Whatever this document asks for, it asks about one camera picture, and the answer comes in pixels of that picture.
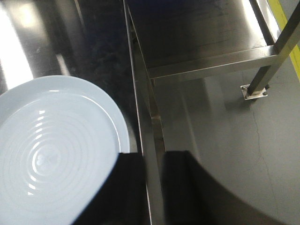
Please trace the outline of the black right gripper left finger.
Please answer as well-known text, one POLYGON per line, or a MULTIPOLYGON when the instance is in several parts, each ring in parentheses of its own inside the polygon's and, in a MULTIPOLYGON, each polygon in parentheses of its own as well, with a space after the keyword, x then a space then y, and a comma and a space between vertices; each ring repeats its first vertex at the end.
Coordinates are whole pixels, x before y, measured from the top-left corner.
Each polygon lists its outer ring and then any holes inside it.
POLYGON ((141 225, 146 206, 144 159, 120 153, 114 168, 74 225, 141 225))

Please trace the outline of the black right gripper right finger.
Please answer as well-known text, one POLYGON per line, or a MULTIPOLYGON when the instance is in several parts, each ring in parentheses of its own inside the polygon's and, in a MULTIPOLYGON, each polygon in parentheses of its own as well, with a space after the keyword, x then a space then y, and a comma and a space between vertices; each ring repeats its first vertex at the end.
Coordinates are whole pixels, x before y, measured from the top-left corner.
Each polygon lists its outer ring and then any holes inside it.
POLYGON ((281 224, 229 192, 189 151, 166 152, 161 178, 168 225, 281 224))

